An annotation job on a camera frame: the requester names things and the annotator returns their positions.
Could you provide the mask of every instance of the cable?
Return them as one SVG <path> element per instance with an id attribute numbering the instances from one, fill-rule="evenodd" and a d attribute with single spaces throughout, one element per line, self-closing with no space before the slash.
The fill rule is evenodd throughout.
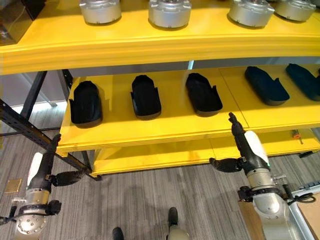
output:
<path id="1" fill-rule="evenodd" d="M 314 194 L 312 192 L 303 194 L 301 196 L 293 197 L 289 184 L 283 184 L 282 186 L 283 186 L 283 189 L 284 189 L 284 191 L 285 191 L 285 193 L 287 195 L 287 198 L 285 198 L 284 200 L 291 200 L 290 202 L 288 202 L 289 206 L 291 204 L 293 204 L 294 202 L 299 202 L 299 203 L 304 203 L 304 204 L 311 204 L 311 203 L 314 203 L 316 201 L 316 198 L 313 196 Z"/>
<path id="2" fill-rule="evenodd" d="M 291 202 L 288 202 L 288 205 L 290 206 L 294 202 L 299 202 L 303 204 L 312 204 L 316 201 L 316 198 L 313 196 L 314 194 L 312 192 L 303 194 L 301 196 L 295 196 L 295 197 L 289 197 L 288 200 L 292 200 Z"/>

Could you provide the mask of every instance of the person's shoe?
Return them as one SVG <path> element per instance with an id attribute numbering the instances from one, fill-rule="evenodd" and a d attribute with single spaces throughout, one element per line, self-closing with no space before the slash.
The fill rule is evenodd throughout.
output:
<path id="1" fill-rule="evenodd" d="M 125 240 L 124 234 L 120 227 L 116 227 L 112 230 L 113 240 Z"/>
<path id="2" fill-rule="evenodd" d="M 175 207 L 169 209 L 168 214 L 169 227 L 172 225 L 178 225 L 178 211 Z"/>

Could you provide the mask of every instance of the silver cylindrical part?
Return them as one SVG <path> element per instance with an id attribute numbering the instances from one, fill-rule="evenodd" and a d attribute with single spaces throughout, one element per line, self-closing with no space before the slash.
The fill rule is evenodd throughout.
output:
<path id="1" fill-rule="evenodd" d="M 289 20 L 307 21 L 316 6 L 309 0 L 279 0 L 275 7 L 275 13 Z"/>
<path id="2" fill-rule="evenodd" d="M 274 11 L 265 0 L 233 0 L 228 16 L 242 25 L 264 27 Z"/>
<path id="3" fill-rule="evenodd" d="M 150 0 L 149 21 L 162 28 L 181 28 L 190 19 L 189 0 Z"/>
<path id="4" fill-rule="evenodd" d="M 26 191 L 26 201 L 24 205 L 46 205 L 49 201 L 50 193 L 40 188 L 29 189 Z M 16 220 L 15 240 L 34 240 L 38 239 L 45 227 L 47 217 L 37 214 L 46 214 L 44 209 L 29 209 Z"/>
<path id="5" fill-rule="evenodd" d="M 257 168 L 248 172 L 246 175 L 252 190 L 265 188 L 274 188 L 275 183 L 271 177 L 271 173 L 266 168 Z"/>
<path id="6" fill-rule="evenodd" d="M 121 17 L 120 0 L 82 0 L 79 6 L 89 24 L 107 24 Z"/>

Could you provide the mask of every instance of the shelving unit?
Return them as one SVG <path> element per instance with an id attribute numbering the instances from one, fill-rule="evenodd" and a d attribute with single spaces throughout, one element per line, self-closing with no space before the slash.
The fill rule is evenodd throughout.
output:
<path id="1" fill-rule="evenodd" d="M 17 44 L 0 47 L 0 74 L 59 70 L 63 93 L 67 96 L 71 82 L 61 69 L 320 56 L 319 9 L 306 22 L 288 21 L 274 14 L 266 27 L 253 29 L 228 20 L 229 4 L 193 0 L 187 27 L 161 30 L 148 22 L 147 0 L 122 0 L 121 19 L 100 26 L 84 22 L 79 0 L 48 0 Z M 281 106 L 267 106 L 259 100 L 244 78 L 244 67 L 195 70 L 207 77 L 211 85 L 217 85 L 223 103 L 221 112 L 207 118 L 196 116 L 189 102 L 185 89 L 185 80 L 192 72 L 189 70 L 147 74 L 158 87 L 162 103 L 161 115 L 150 121 L 139 120 L 134 114 L 130 91 L 136 73 L 76 78 L 69 98 L 73 98 L 80 82 L 94 82 L 102 100 L 103 122 L 88 129 L 77 128 L 71 123 L 68 105 L 57 154 L 93 177 L 203 164 L 209 157 L 238 157 L 229 112 L 237 116 L 246 130 L 258 133 L 269 155 L 320 150 L 318 140 L 307 129 L 320 127 L 320 104 L 301 93 L 286 75 L 285 67 L 261 66 L 273 78 L 280 78 L 291 97 Z M 318 75 L 319 65 L 306 67 Z M 9 115 L 7 123 L 11 127 L 43 147 L 48 145 L 50 139 L 43 132 L 2 103 L 1 109 Z M 292 138 L 290 130 L 294 129 L 302 133 L 303 144 Z M 88 158 L 85 157 L 83 164 L 68 154 L 87 150 L 96 151 L 93 171 Z"/>
<path id="2" fill-rule="evenodd" d="M 300 131 L 300 140 L 291 131 L 260 133 L 268 156 L 320 150 L 320 143 L 309 129 Z M 92 176 L 147 169 L 208 164 L 209 158 L 238 158 L 239 151 L 232 136 L 212 139 L 127 146 L 95 151 Z"/>
<path id="3" fill-rule="evenodd" d="M 79 0 L 50 0 L 22 39 L 1 46 L 2 73 L 189 60 L 320 56 L 319 10 L 303 23 L 273 15 L 265 28 L 227 19 L 230 3 L 193 0 L 184 29 L 148 22 L 148 1 L 121 1 L 122 18 L 103 26 L 84 22 Z"/>
<path id="4" fill-rule="evenodd" d="M 233 112 L 246 130 L 259 134 L 268 155 L 320 150 L 320 143 L 307 128 L 320 126 L 320 104 L 309 100 L 286 75 L 285 65 L 260 66 L 280 82 L 290 99 L 280 106 L 261 102 L 244 77 L 245 67 L 206 68 L 146 73 L 158 87 L 161 115 L 153 120 L 136 118 L 130 96 L 131 83 L 139 74 L 81 77 L 99 89 L 103 121 L 91 128 L 78 128 L 70 119 L 68 104 L 57 152 L 96 150 L 92 175 L 208 163 L 239 157 L 228 113 Z M 306 65 L 315 76 L 319 65 Z M 188 98 L 185 81 L 191 72 L 216 85 L 223 109 L 212 117 L 199 117 Z M 291 130 L 300 129 L 303 144 Z"/>
<path id="5" fill-rule="evenodd" d="M 320 65 L 305 65 L 314 76 Z M 280 106 L 265 105 L 245 78 L 246 67 L 222 68 L 220 72 L 228 85 L 249 128 L 257 133 L 315 128 L 320 124 L 320 102 L 308 99 L 286 73 L 285 65 L 264 65 L 272 79 L 279 78 L 290 95 Z"/>
<path id="6" fill-rule="evenodd" d="M 95 150 L 110 147 L 128 147 L 155 143 L 169 143 L 207 139 L 230 135 L 228 113 L 233 112 L 247 128 L 245 119 L 233 99 L 219 69 L 201 69 L 197 73 L 206 76 L 216 85 L 223 109 L 214 117 L 195 115 L 189 101 L 185 81 L 188 71 L 149 72 L 158 87 L 162 113 L 150 121 L 136 118 L 130 92 L 138 74 L 90 76 L 75 79 L 70 93 L 82 81 L 92 81 L 99 88 L 102 103 L 102 123 L 96 127 L 81 129 L 71 122 L 68 104 L 60 133 L 58 152 Z"/>

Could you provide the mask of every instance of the black support beam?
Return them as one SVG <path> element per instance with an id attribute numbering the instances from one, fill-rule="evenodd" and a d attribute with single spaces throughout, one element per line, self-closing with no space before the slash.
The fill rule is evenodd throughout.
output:
<path id="1" fill-rule="evenodd" d="M 31 116 L 32 109 L 34 108 L 35 102 L 37 100 L 37 97 L 39 95 L 40 89 L 42 87 L 46 75 L 47 71 L 38 72 L 35 77 L 35 80 L 32 83 L 28 96 L 25 99 L 23 109 L 20 113 L 20 115 L 24 117 L 26 120 L 29 120 Z"/>

